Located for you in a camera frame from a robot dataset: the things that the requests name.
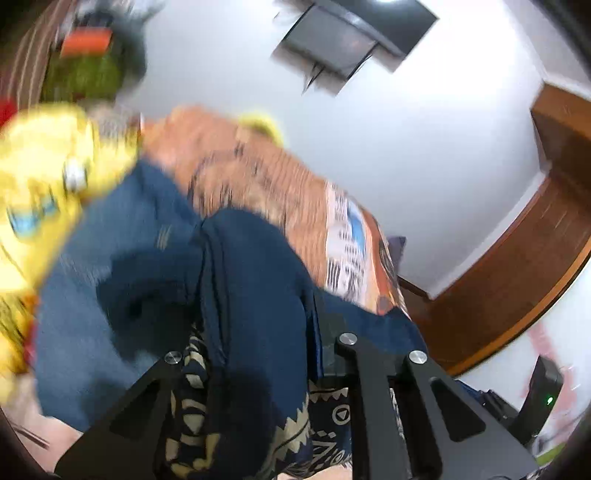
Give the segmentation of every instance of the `silver bolt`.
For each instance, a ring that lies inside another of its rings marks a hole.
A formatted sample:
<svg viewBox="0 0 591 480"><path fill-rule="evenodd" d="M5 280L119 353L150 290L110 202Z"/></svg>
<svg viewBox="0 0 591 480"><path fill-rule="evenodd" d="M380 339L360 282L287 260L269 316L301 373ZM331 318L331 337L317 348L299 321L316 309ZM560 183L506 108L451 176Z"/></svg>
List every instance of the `silver bolt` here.
<svg viewBox="0 0 591 480"><path fill-rule="evenodd" d="M357 343L357 335L349 332L341 333L339 340L341 343L344 343L345 345L354 345Z"/></svg>
<svg viewBox="0 0 591 480"><path fill-rule="evenodd" d="M410 361L414 364L422 365L427 361L427 354L420 350L413 350L408 354Z"/></svg>
<svg viewBox="0 0 591 480"><path fill-rule="evenodd" d="M164 361L170 365L176 365L181 361L182 357L181 352L168 352L164 355Z"/></svg>

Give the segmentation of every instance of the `black device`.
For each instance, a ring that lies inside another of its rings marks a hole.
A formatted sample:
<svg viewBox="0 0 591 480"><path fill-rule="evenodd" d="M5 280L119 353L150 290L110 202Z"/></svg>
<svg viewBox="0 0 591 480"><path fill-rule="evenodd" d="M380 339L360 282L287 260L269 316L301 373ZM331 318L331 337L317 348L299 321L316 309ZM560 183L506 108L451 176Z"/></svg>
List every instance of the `black device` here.
<svg viewBox="0 0 591 480"><path fill-rule="evenodd" d="M354 25L317 5L299 18L283 43L345 80L353 76L377 45Z"/></svg>
<svg viewBox="0 0 591 480"><path fill-rule="evenodd" d="M523 407L508 427L523 445L530 446L546 423L562 389L563 376L556 364L543 356L538 357L530 379L530 391Z"/></svg>
<svg viewBox="0 0 591 480"><path fill-rule="evenodd" d="M324 369L318 382L349 388L354 480L521 480L537 470L526 446L560 392L562 378L551 361L538 360L530 394L517 413L494 392L471 395L425 352L379 350L351 332L346 319L327 314L319 297L315 303ZM179 360L180 354L167 354L148 370L64 454L56 475L63 480L174 478L159 469L158 452ZM591 413L582 423L589 419ZM564 449L567 460L548 478L562 478L561 471L584 462L581 445L590 439L588 428L577 434ZM0 449L8 459L3 472L19 474L9 478L53 478L40 470L1 414Z"/></svg>
<svg viewBox="0 0 591 480"><path fill-rule="evenodd" d="M437 21L417 0L316 0L316 5L399 56L408 55Z"/></svg>
<svg viewBox="0 0 591 480"><path fill-rule="evenodd" d="M318 0L282 43L349 80L378 43L407 55L436 20L415 0Z"/></svg>

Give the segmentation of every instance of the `yellow stuffed toy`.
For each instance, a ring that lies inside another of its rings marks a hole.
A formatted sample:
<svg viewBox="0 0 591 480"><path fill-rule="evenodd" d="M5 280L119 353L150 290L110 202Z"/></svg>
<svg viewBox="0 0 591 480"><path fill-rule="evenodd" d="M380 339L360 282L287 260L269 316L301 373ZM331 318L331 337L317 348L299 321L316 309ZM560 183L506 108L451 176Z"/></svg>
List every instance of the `yellow stuffed toy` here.
<svg viewBox="0 0 591 480"><path fill-rule="evenodd" d="M138 130L101 135L77 106L40 105L0 131L0 404L25 371L34 297L82 214L137 159Z"/></svg>
<svg viewBox="0 0 591 480"><path fill-rule="evenodd" d="M283 135L273 119L264 113L245 113L238 117L238 124L268 137L278 147L283 148Z"/></svg>

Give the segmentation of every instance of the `orange object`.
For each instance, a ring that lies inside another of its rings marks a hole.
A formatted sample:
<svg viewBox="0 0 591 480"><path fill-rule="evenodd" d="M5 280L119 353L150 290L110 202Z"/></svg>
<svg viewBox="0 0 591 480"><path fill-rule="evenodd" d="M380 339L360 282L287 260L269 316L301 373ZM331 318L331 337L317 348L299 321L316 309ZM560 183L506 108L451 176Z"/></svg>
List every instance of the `orange object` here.
<svg viewBox="0 0 591 480"><path fill-rule="evenodd" d="M64 39L60 57L103 55L109 48L112 35L108 28L77 28Z"/></svg>

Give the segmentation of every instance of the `blue denim fabric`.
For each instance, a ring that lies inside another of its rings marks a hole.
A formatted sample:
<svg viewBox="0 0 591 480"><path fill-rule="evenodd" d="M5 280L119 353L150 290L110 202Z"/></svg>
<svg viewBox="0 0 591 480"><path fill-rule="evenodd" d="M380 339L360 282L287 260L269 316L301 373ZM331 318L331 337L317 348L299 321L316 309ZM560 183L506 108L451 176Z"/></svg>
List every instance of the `blue denim fabric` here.
<svg viewBox="0 0 591 480"><path fill-rule="evenodd" d="M207 464L190 480L304 477L351 458L347 393L309 384L322 373L318 299L386 352L427 351L400 309L378 316L321 291L281 231L242 210L207 218L190 243L118 258L98 298L113 325L136 322L129 312L144 298L196 304L203 331L185 350L169 437L173 462ZM219 434L210 465L203 445L182 441L198 430Z"/></svg>
<svg viewBox="0 0 591 480"><path fill-rule="evenodd" d="M176 186L143 161L85 210L41 290L35 376L43 414L84 431L159 357L186 347L190 322L181 306L144 303L139 318L114 326L96 285L113 257L186 243L200 224Z"/></svg>

